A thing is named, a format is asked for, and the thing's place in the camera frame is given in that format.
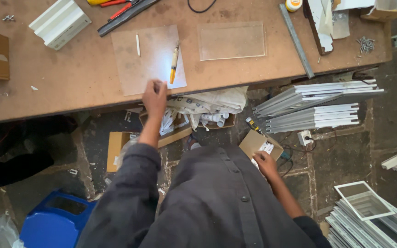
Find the metal ruler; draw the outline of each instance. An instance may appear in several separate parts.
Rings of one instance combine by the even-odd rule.
[[[303,64],[304,70],[306,71],[307,76],[311,79],[315,75],[313,74],[309,61],[307,61],[306,54],[304,53],[303,47],[301,46],[300,39],[296,35],[295,28],[293,28],[292,20],[290,20],[290,16],[287,12],[286,6],[284,5],[284,3],[281,3],[278,6],[280,8],[281,15],[284,18],[284,22],[286,23],[287,30],[290,33],[290,37],[292,37],[293,44],[295,45],[301,63]]]

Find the person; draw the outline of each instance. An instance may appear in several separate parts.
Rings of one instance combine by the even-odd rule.
[[[253,156],[258,170],[237,146],[201,147],[192,139],[155,220],[166,92],[166,82],[148,82],[142,99],[148,121],[91,213],[77,248],[331,247],[270,155]]]

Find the white marker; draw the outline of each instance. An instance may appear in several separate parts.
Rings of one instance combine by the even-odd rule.
[[[140,44],[139,44],[139,34],[136,33],[136,42],[137,42],[137,55],[140,57]]]

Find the dark gray shirt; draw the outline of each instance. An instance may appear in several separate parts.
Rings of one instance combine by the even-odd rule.
[[[239,147],[185,153],[155,219],[161,159],[130,147],[78,248],[330,247],[309,217],[291,219]]]

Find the electrical socket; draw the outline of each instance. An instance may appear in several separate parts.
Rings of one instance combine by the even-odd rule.
[[[312,138],[312,135],[310,134],[309,130],[304,130],[298,133],[298,139],[300,140],[300,144],[302,146],[306,146],[307,144],[310,144],[313,142],[312,139],[306,139],[306,137]]]

